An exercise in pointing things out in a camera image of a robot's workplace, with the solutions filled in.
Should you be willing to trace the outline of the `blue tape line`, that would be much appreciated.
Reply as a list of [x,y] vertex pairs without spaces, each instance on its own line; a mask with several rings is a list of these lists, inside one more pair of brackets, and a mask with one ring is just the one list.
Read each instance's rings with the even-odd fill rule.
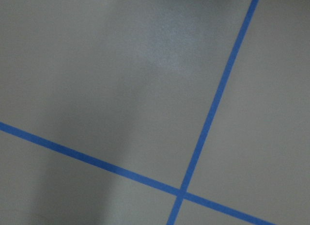
[[28,142],[34,143],[36,145],[45,147],[47,149],[53,150],[55,152],[58,152],[62,155],[74,158],[76,160],[79,160],[81,162],[90,164],[92,166],[104,169],[108,172],[114,173],[116,175],[131,179],[135,182],[141,183],[143,185],[147,185],[151,188],[155,188],[157,190],[163,191],[165,193],[179,196],[182,195],[184,200],[190,201],[192,203],[198,204],[200,206],[218,211],[222,214],[229,215],[231,217],[234,217],[236,219],[254,224],[254,225],[270,225],[271,223],[257,218],[255,216],[246,214],[244,212],[232,209],[230,207],[224,206],[222,204],[216,203],[214,201],[210,201],[208,199],[199,197],[197,195],[191,194],[191,193],[182,193],[180,189],[170,186],[168,184],[165,184],[163,182],[154,180],[152,178],[140,175],[138,173],[129,171],[127,169],[124,169],[122,167],[116,166],[114,164],[108,163],[106,161],[102,161],[100,159],[97,159],[95,157],[86,155],[84,153],[78,152],[76,150],[73,150],[71,148],[65,147],[63,145],[54,143],[52,141],[49,141],[47,139],[41,138],[37,135],[31,134],[29,132],[26,132],[24,130],[15,128],[13,126],[10,126],[8,124],[5,124],[1,122],[0,129],[3,132],[9,133],[13,136],[16,136],[20,139],[26,140]]

